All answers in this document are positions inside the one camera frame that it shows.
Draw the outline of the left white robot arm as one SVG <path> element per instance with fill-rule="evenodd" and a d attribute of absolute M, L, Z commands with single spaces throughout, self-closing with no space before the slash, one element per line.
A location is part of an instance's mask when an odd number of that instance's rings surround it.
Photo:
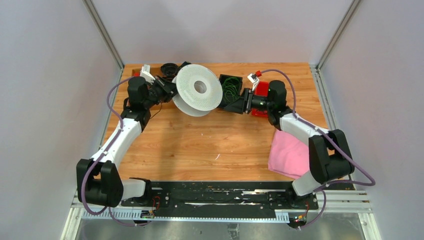
<path fill-rule="evenodd" d="M 78 200 L 92 215 L 97 212 L 89 205 L 114 208 L 132 198 L 142 207 L 152 203 L 151 181 L 139 177 L 122 180 L 118 168 L 129 147 L 149 123 L 151 108 L 168 103 L 178 93 L 175 83 L 160 77 L 149 83 L 142 76 L 132 76 L 121 83 L 128 84 L 123 112 L 117 113 L 107 102 L 118 117 L 114 132 L 92 157 L 82 158 L 76 165 Z"/>

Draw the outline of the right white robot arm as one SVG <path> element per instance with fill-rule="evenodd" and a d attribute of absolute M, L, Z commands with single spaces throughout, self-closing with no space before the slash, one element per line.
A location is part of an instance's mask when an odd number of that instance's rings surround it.
<path fill-rule="evenodd" d="M 266 111 L 272 126 L 306 144 L 309 170 L 292 182 L 291 191 L 285 195 L 286 203 L 297 209 L 306 202 L 306 195 L 353 173 L 355 167 L 348 160 L 351 154 L 344 132 L 327 130 L 304 120 L 287 105 L 286 97 L 284 82 L 272 80 L 266 96 L 256 95 L 250 88 L 245 88 L 242 95 L 225 104 L 223 110 L 237 114 Z"/>

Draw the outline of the grey filament spool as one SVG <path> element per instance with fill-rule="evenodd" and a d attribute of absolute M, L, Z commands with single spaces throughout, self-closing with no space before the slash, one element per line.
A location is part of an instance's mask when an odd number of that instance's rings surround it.
<path fill-rule="evenodd" d="M 206 116 L 220 105 L 223 98 L 218 77 L 199 64 L 182 67 L 172 83 L 177 90 L 172 101 L 181 112 L 192 117 Z"/>

